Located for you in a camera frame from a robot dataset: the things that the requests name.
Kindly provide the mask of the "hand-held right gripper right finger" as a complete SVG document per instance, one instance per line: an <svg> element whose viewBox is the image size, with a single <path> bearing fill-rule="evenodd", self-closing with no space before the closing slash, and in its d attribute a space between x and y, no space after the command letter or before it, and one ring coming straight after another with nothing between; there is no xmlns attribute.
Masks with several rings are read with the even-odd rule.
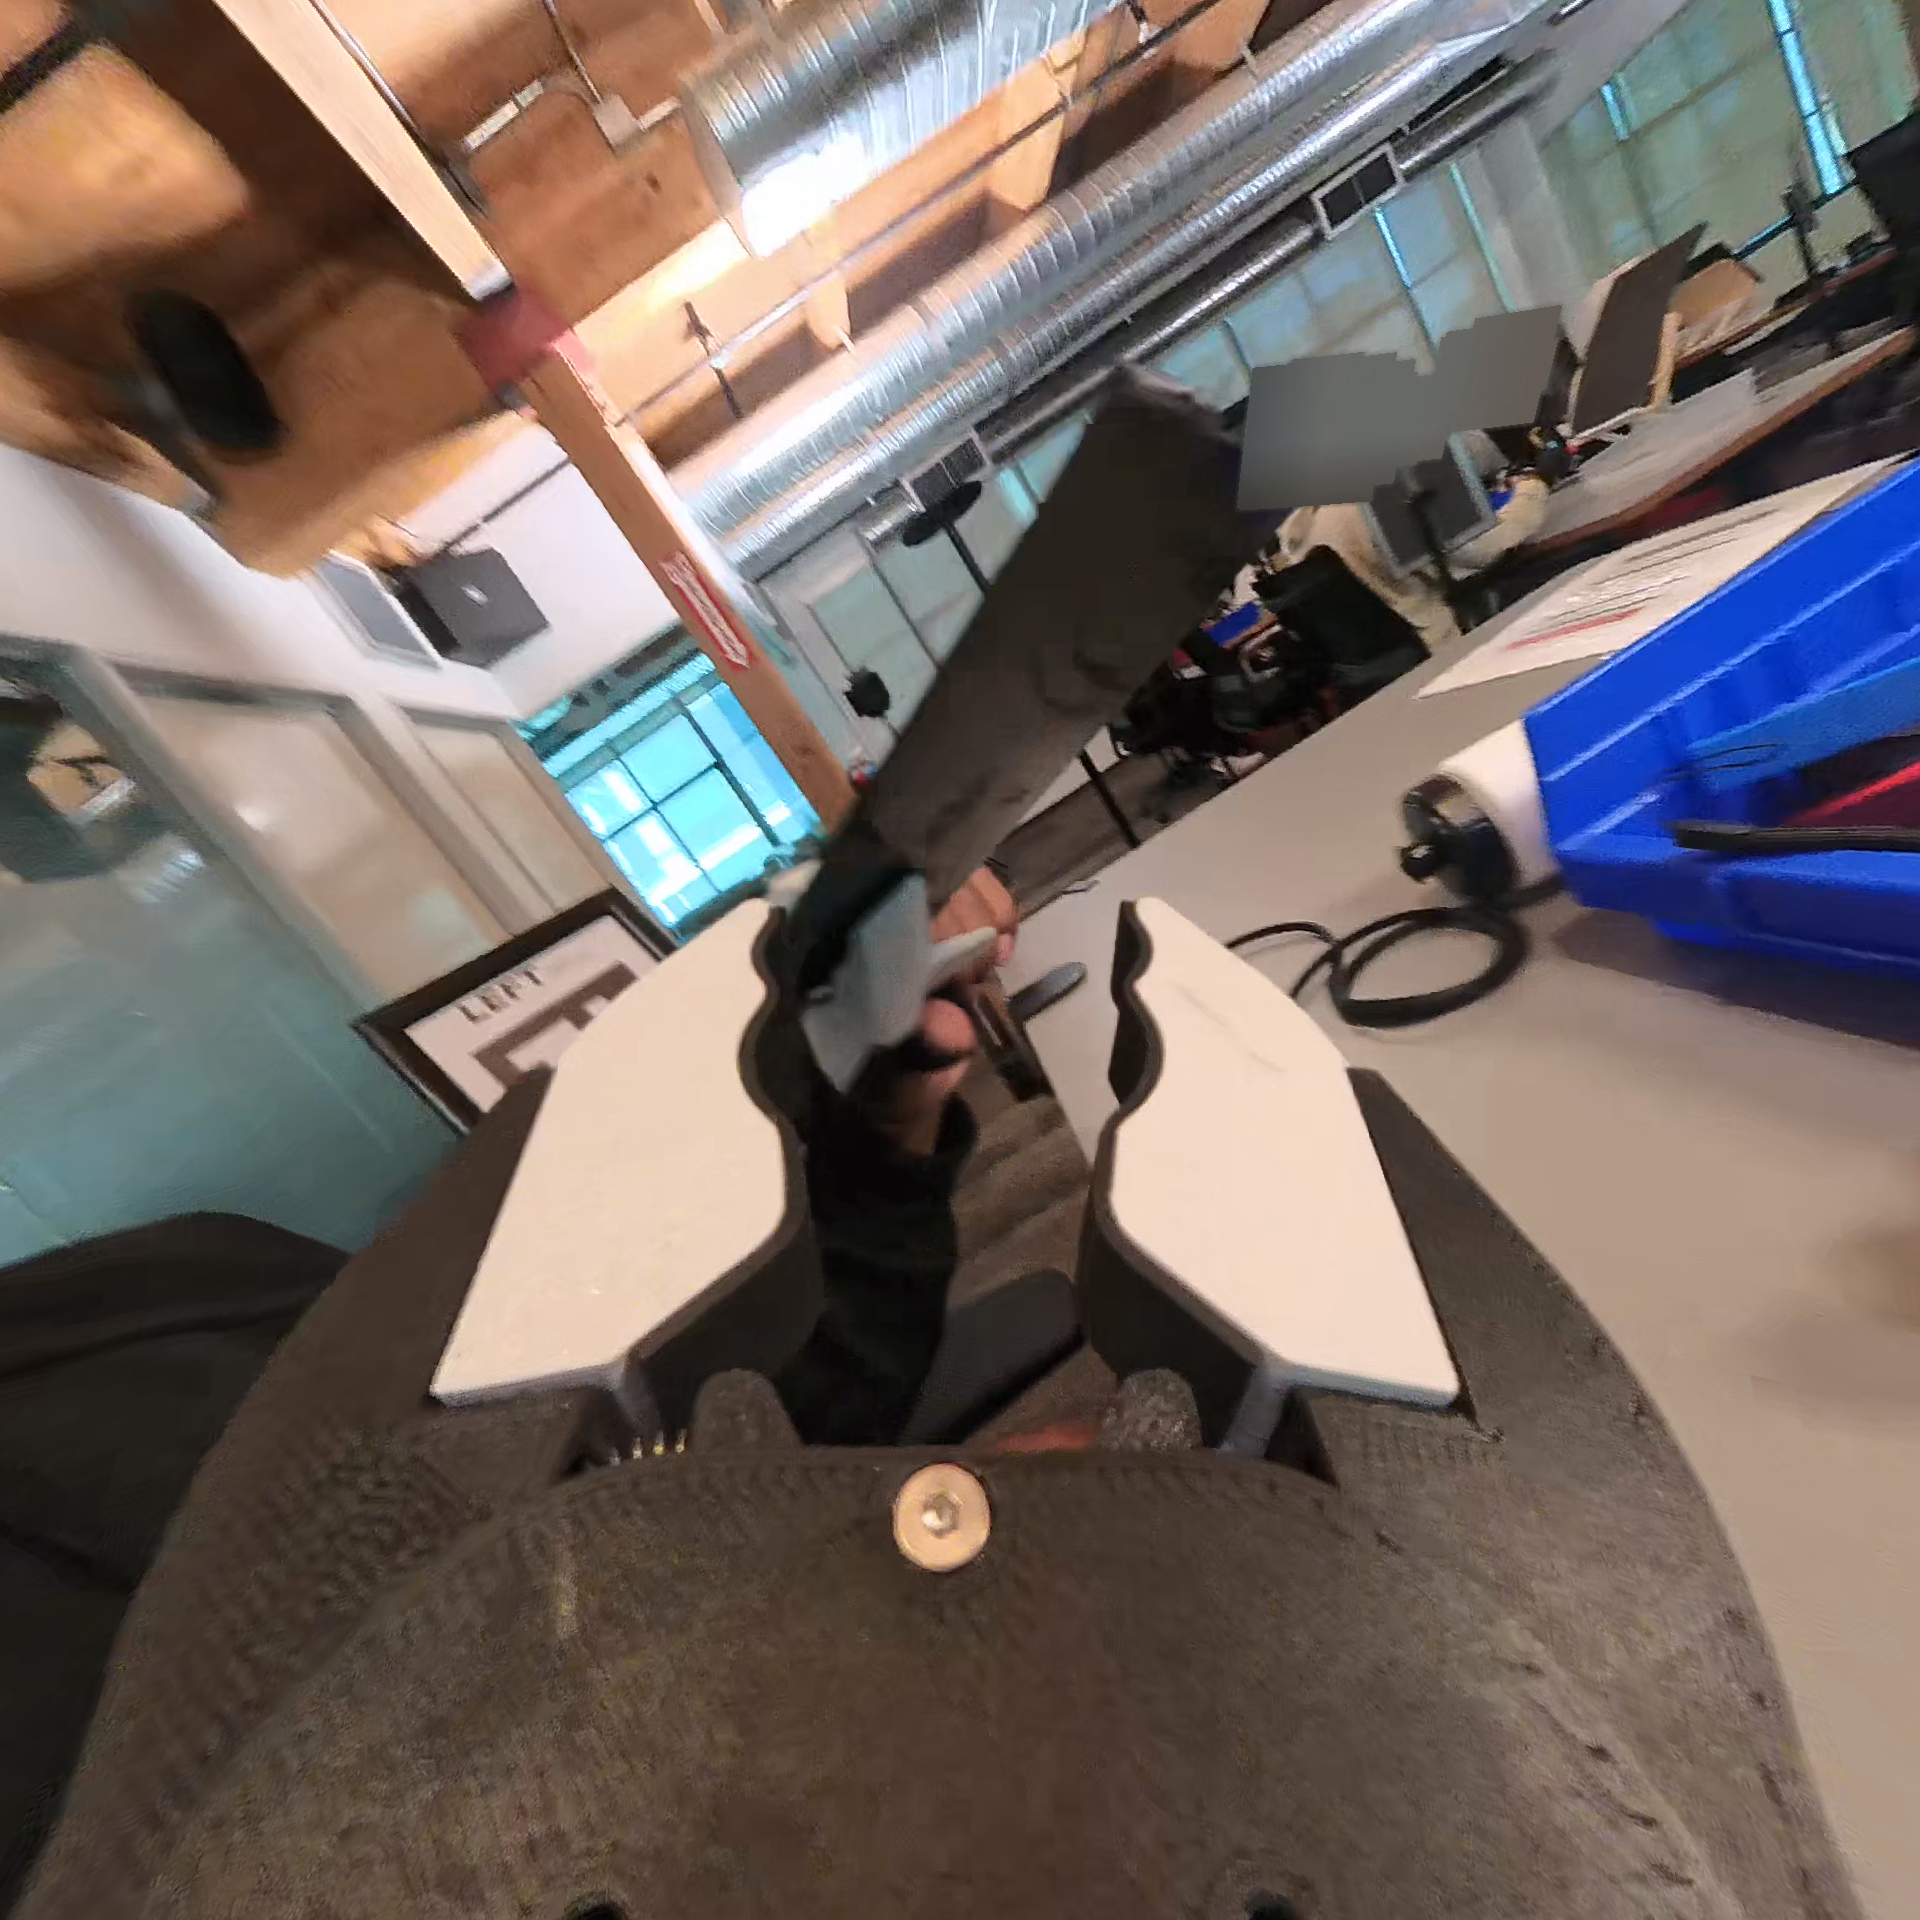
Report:
<svg viewBox="0 0 1920 1920"><path fill-rule="evenodd" d="M1173 1373L1203 1442L1268 1452L1291 1402L1459 1408L1459 1370L1336 1044L1165 900L1119 907L1112 1113L1078 1317L1119 1379Z"/></svg>

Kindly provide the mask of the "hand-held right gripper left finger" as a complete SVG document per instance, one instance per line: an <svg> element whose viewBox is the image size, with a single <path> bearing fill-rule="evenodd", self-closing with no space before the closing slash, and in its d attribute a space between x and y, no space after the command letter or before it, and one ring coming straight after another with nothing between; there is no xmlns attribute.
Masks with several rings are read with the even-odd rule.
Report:
<svg viewBox="0 0 1920 1920"><path fill-rule="evenodd" d="M824 1276L782 1107L780 914L734 907L623 989L548 1074L431 1376L447 1408L586 1391L688 1429L723 1373L778 1376Z"/></svg>

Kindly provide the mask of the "large blue storage bin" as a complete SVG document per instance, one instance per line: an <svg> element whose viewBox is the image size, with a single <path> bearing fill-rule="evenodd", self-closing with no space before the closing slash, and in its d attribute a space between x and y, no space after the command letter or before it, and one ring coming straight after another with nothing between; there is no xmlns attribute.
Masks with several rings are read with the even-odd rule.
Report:
<svg viewBox="0 0 1920 1920"><path fill-rule="evenodd" d="M1915 728L1898 468L1525 716L1568 893L1685 943L1915 978L1915 833L1794 827L1806 770Z"/></svg>

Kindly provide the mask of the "black pole stand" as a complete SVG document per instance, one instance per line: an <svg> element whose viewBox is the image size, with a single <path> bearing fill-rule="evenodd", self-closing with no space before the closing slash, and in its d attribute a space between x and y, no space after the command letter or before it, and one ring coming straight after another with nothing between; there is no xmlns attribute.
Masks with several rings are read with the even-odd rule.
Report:
<svg viewBox="0 0 1920 1920"><path fill-rule="evenodd" d="M906 603L910 627L928 642L940 665L947 665L957 648L996 565L1005 563L1032 529L1039 503L1039 495L1018 465L994 468L980 479L978 498L950 524L932 525L922 535L902 532L895 545L877 553L888 585ZM1092 728L999 840L1005 843L1018 831L1039 824L1067 801L1083 797L1092 803L1100 836L1111 836L1122 852L1140 849L1146 831L1112 787L1117 765L1111 729Z"/></svg>

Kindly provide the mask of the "red and white sign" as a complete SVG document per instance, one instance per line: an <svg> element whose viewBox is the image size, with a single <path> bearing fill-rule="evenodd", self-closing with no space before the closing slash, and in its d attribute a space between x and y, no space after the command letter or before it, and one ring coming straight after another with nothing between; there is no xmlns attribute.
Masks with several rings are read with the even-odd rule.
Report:
<svg viewBox="0 0 1920 1920"><path fill-rule="evenodd" d="M655 565L664 597L680 613L701 650L728 675L748 675L759 663L751 636L743 632L723 597L715 594L700 563L686 551L671 551Z"/></svg>

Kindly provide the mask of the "small black device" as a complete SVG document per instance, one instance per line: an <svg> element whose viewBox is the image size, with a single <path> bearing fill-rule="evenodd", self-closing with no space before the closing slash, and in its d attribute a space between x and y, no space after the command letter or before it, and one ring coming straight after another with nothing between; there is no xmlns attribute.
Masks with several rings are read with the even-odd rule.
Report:
<svg viewBox="0 0 1920 1920"><path fill-rule="evenodd" d="M1488 809L1451 776L1429 776L1399 804L1399 868L1466 905L1493 905L1520 890L1518 861Z"/></svg>

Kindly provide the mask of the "white roll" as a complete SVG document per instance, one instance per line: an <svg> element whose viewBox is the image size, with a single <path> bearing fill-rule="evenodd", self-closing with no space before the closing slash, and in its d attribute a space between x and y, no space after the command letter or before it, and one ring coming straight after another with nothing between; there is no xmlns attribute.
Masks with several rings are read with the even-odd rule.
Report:
<svg viewBox="0 0 1920 1920"><path fill-rule="evenodd" d="M1542 789L1522 723L1510 723L1451 755L1430 776L1435 772L1448 776L1471 791L1499 825L1518 861L1520 890L1498 905L1536 897L1556 882Z"/></svg>

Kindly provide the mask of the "person's dark clothing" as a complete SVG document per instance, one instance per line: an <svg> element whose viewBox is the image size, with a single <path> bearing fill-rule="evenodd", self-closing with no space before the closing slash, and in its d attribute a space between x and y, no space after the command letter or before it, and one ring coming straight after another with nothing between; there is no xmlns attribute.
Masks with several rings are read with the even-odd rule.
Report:
<svg viewBox="0 0 1920 1920"><path fill-rule="evenodd" d="M112 1640L204 1453L348 1253L234 1215L3 1271L3 1900L51 1832Z"/></svg>

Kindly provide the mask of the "white paper sheet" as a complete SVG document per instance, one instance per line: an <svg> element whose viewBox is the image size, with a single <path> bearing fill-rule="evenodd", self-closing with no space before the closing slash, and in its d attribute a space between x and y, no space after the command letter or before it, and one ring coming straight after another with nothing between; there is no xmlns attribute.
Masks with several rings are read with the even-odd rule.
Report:
<svg viewBox="0 0 1920 1920"><path fill-rule="evenodd" d="M1416 699L1622 652L1830 512L1840 487L1798 487L1626 546L1549 583L1488 640L1443 667Z"/></svg>

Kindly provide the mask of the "computer monitor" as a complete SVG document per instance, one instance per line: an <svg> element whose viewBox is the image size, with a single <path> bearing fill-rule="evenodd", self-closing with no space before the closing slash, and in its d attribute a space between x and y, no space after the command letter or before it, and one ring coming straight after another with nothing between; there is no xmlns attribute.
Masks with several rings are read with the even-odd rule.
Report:
<svg viewBox="0 0 1920 1920"><path fill-rule="evenodd" d="M1378 484L1360 512L1392 578L1427 565L1448 575L1456 551L1499 525L1498 503L1466 436L1451 436L1437 458Z"/></svg>

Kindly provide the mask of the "black dome fixture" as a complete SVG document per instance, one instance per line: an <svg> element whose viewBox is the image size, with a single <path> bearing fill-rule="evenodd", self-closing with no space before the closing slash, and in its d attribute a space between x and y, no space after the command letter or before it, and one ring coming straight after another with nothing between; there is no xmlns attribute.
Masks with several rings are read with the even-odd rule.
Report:
<svg viewBox="0 0 1920 1920"><path fill-rule="evenodd" d="M128 300L125 317L139 364L197 441L244 459L283 445L286 425L264 379L213 307L147 290Z"/></svg>

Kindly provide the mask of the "black wall speaker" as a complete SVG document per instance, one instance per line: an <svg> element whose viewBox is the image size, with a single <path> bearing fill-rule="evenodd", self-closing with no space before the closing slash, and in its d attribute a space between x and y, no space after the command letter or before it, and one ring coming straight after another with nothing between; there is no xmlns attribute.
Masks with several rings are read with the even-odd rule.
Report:
<svg viewBox="0 0 1920 1920"><path fill-rule="evenodd" d="M388 577L394 597L427 645L455 665L491 669L550 621L494 549L444 551Z"/></svg>

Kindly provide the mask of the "silver ventilation duct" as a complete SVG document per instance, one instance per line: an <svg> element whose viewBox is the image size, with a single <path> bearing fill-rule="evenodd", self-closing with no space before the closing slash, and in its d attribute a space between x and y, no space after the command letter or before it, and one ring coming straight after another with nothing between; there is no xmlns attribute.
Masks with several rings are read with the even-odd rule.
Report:
<svg viewBox="0 0 1920 1920"><path fill-rule="evenodd" d="M731 563L782 565L1358 148L1544 5L1328 5L667 473Z"/></svg>

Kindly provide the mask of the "silver duct with vent boxes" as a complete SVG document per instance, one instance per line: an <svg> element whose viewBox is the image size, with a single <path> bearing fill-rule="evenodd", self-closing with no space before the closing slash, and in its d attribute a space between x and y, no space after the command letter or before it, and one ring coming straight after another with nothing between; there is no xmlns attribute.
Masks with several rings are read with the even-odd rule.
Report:
<svg viewBox="0 0 1920 1920"><path fill-rule="evenodd" d="M679 83L741 244L770 257L1083 35L1112 3L792 3L749 11Z"/></svg>

